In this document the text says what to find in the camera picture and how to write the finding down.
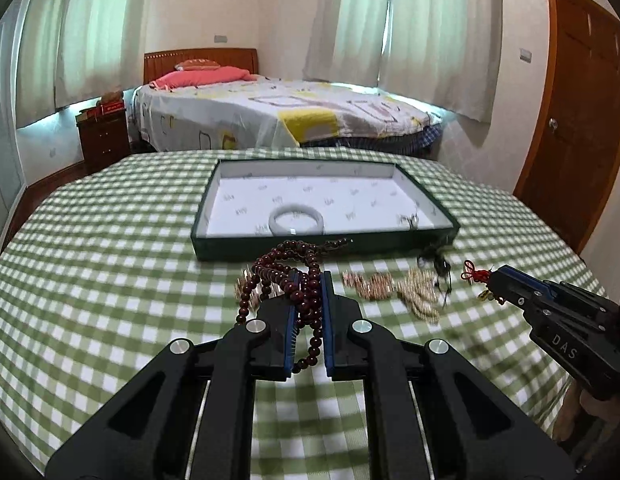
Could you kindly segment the person's right hand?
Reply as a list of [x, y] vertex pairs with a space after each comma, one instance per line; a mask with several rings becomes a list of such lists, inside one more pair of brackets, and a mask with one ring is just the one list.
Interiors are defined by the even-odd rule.
[[607, 401], [597, 400], [572, 380], [552, 427], [552, 440], [567, 445], [569, 453], [584, 446], [584, 455], [592, 457], [619, 424], [618, 396]]

